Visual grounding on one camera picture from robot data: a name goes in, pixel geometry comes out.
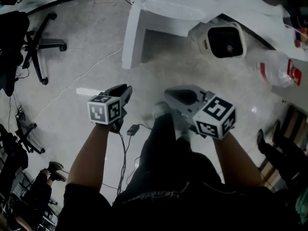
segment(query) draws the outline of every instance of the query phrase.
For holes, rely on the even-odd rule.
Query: black shirt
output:
[[[67,185],[57,230],[285,228],[282,208],[264,187],[241,193],[222,183],[148,173],[130,183],[113,206],[91,188]]]

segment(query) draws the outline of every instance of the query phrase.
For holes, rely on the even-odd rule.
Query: power adapter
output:
[[[130,129],[127,131],[128,136],[134,136],[139,131],[140,126],[139,125],[133,125],[130,127]]]

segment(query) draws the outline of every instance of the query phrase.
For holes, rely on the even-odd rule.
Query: plastic bottle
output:
[[[279,51],[253,49],[245,57],[247,67],[259,74],[262,80],[273,86],[300,85],[301,71],[293,66],[289,57]]]

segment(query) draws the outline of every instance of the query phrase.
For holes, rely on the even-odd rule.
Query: person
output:
[[[167,104],[154,110],[140,165],[112,206],[100,194],[110,126],[94,127],[71,167],[57,231],[291,225],[272,193],[259,186],[258,168],[231,133],[213,140],[223,184],[205,155],[193,152],[185,136],[176,139]]]
[[[16,139],[8,133],[4,126],[0,124],[0,141],[7,153],[3,168],[0,173],[0,206],[5,203],[11,193],[13,181],[19,169],[28,167],[28,155],[22,145],[16,143]]]
[[[59,170],[63,170],[60,163],[49,162],[48,168],[39,172],[29,191],[13,205],[14,218],[8,220],[11,230],[23,228],[33,231],[39,226],[51,197],[53,182],[66,181],[66,178],[57,172]]]
[[[282,153],[265,142],[264,133],[261,129],[257,133],[259,151],[279,171],[289,189],[294,190],[294,192],[302,191],[302,188],[307,185],[308,158],[291,139],[281,134],[280,121],[277,121],[274,125],[272,140],[276,147],[281,148]]]

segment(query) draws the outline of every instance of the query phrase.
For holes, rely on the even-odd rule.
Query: black boot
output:
[[[259,151],[264,154],[264,145],[265,145],[265,140],[264,140],[264,134],[263,134],[263,130],[260,129],[257,133],[257,146]]]
[[[272,141],[274,144],[277,144],[277,142],[279,141],[281,137],[281,133],[280,133],[280,121],[276,121],[275,125],[274,125],[274,133],[273,133],[273,137],[272,137]]]

